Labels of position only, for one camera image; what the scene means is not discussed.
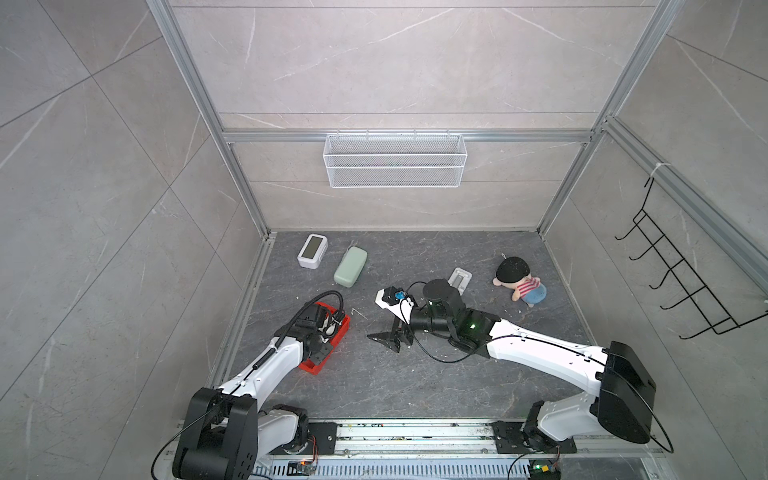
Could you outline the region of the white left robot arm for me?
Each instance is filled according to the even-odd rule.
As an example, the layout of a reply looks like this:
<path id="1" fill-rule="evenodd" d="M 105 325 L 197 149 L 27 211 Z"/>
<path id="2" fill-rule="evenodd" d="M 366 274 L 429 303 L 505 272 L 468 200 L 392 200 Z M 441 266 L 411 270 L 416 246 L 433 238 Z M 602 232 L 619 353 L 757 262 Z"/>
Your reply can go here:
<path id="1" fill-rule="evenodd" d="M 190 399 L 178 434 L 171 471 L 177 479 L 248 479 L 263 455 L 317 446 L 309 416 L 300 407 L 263 408 L 281 381 L 301 369 L 318 374 L 348 331 L 350 317 L 319 300 L 278 329 L 267 347 L 240 373 Z"/>

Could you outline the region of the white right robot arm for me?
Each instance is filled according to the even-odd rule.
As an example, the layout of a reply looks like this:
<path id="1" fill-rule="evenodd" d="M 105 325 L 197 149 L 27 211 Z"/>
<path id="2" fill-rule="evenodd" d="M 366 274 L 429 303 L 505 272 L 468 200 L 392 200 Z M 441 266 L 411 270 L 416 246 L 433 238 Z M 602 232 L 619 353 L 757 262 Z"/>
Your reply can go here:
<path id="1" fill-rule="evenodd" d="M 518 363 L 557 377 L 580 392 L 559 401 L 537 401 L 521 428 L 532 450 L 547 450 L 574 436 L 608 433 L 634 444 L 652 441 L 656 384 L 637 353 L 614 341 L 609 347 L 566 342 L 524 329 L 495 314 L 469 308 L 444 279 L 423 285 L 418 303 L 394 286 L 377 292 L 376 304 L 394 315 L 390 331 L 372 340 L 398 351 L 416 333 L 436 334 L 474 355 Z"/>

